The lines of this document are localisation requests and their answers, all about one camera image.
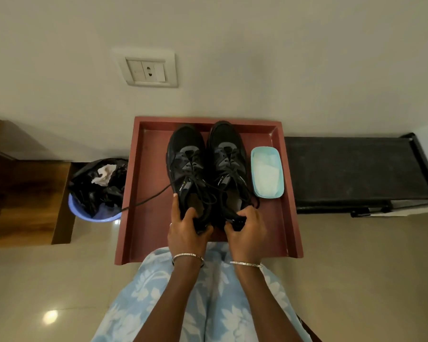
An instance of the black trash bag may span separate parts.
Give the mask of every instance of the black trash bag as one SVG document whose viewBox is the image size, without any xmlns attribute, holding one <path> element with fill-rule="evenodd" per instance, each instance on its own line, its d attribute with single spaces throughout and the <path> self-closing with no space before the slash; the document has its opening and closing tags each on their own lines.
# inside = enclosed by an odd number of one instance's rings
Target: black trash bag
<svg viewBox="0 0 428 342">
<path fill-rule="evenodd" d="M 111 164 L 116 169 L 109 179 L 108 186 L 92 183 L 92 179 L 101 177 L 98 169 Z M 83 207 L 84 211 L 94 217 L 102 203 L 108 207 L 122 207 L 126 185 L 128 161 L 120 158 L 107 158 L 91 162 L 78 170 L 68 184 L 68 189 Z"/>
</svg>

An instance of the trash bin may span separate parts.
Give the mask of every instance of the trash bin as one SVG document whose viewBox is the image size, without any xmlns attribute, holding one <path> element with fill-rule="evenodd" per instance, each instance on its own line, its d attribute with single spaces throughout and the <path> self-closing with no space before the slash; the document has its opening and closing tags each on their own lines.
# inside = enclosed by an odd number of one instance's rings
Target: trash bin
<svg viewBox="0 0 428 342">
<path fill-rule="evenodd" d="M 107 158 L 86 164 L 68 184 L 71 212 L 90 222 L 120 219 L 128 161 Z"/>
</svg>

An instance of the outlet cover plate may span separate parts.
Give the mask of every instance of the outlet cover plate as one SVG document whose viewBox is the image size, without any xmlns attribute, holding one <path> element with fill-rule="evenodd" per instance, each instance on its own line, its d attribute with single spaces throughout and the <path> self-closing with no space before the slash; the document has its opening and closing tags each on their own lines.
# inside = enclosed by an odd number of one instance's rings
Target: outlet cover plate
<svg viewBox="0 0 428 342">
<path fill-rule="evenodd" d="M 122 76 L 128 85 L 148 87 L 177 87 L 176 60 L 174 51 L 169 49 L 117 47 L 112 49 L 112 54 L 120 69 L 120 72 L 122 73 Z M 127 60 L 163 63 L 166 81 L 135 81 L 130 72 Z"/>
</svg>

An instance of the soap dish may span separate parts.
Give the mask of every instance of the soap dish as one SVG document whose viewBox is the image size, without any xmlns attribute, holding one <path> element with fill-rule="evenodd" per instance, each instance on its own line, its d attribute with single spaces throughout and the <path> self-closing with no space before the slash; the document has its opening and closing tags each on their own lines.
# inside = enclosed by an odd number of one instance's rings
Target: soap dish
<svg viewBox="0 0 428 342">
<path fill-rule="evenodd" d="M 273 199 L 284 194 L 284 174 L 277 149 L 271 146 L 252 149 L 251 171 L 256 196 Z"/>
</svg>

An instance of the floor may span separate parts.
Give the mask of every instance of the floor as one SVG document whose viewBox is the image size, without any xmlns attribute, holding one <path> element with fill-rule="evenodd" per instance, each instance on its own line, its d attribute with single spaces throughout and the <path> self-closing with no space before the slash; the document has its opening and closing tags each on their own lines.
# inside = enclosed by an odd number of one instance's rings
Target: floor
<svg viewBox="0 0 428 342">
<path fill-rule="evenodd" d="M 428 214 L 299 215 L 305 257 L 264 263 L 324 342 L 428 341 Z M 0 342 L 89 341 L 139 264 L 118 225 L 76 220 L 69 245 L 0 249 Z"/>
</svg>

